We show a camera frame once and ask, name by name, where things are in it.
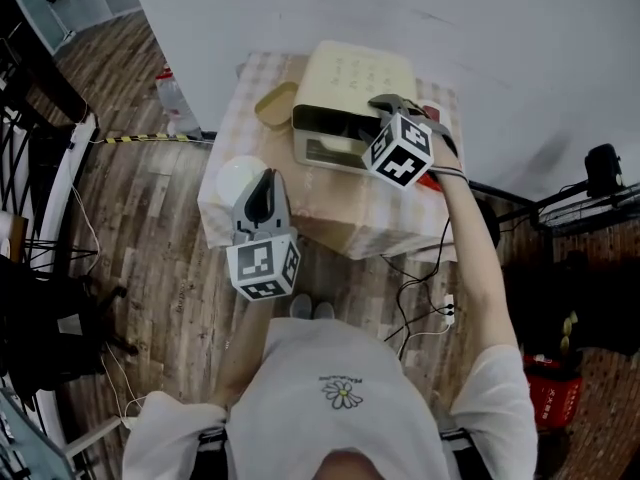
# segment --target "table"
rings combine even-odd
[[[212,147],[198,194],[209,248],[231,245],[231,208],[216,192],[219,169],[238,155],[253,155],[281,172],[289,196],[293,225],[316,242],[354,260],[402,253],[424,261],[437,255],[448,212],[440,192],[422,185],[400,191],[371,176],[297,163],[293,131],[273,131],[255,116],[255,104],[284,81],[299,82],[306,56],[252,53]],[[451,117],[451,133],[462,152],[458,101],[451,89],[417,81],[418,97],[433,100]],[[452,243],[451,227],[445,244]],[[443,260],[455,259],[453,247]]]

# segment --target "white round object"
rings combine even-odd
[[[245,187],[267,165],[255,156],[236,156],[224,164],[216,176],[216,192],[228,206],[233,206]]]
[[[5,258],[11,257],[11,243],[8,238],[2,240],[2,245],[0,245],[0,254]]]

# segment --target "flower logo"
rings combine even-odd
[[[334,409],[351,409],[352,407],[358,407],[362,402],[362,398],[354,395],[351,390],[353,387],[350,382],[342,382],[336,380],[333,382],[327,382],[322,392],[325,393],[327,400],[331,400],[331,406]]]

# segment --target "red bag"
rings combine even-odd
[[[536,423],[549,428],[566,427],[576,414],[582,377],[557,381],[527,373]]]

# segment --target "white t-shirt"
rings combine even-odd
[[[530,480],[537,434],[517,349],[476,360],[452,408],[494,480]],[[395,353],[336,320],[274,319],[264,362],[226,419],[209,404],[150,394],[126,445],[123,478],[188,479],[201,431],[225,426],[229,477],[312,479],[335,450],[357,450],[387,479],[459,478],[424,399]]]

